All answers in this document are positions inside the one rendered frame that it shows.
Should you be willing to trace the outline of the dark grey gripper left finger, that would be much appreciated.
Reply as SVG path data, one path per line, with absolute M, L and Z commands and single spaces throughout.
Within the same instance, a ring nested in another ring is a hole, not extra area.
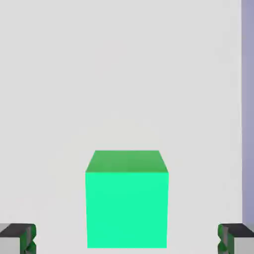
M 0 223 L 0 254 L 36 254 L 37 230 L 31 223 Z

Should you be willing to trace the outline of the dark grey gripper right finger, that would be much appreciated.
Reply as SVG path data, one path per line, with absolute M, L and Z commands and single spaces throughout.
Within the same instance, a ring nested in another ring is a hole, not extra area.
M 218 254 L 254 254 L 254 232 L 243 223 L 218 225 Z

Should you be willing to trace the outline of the small green cube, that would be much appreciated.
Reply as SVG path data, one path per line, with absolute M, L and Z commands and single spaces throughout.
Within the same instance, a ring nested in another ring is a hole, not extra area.
M 157 150 L 97 150 L 85 172 L 87 246 L 167 246 L 169 172 Z

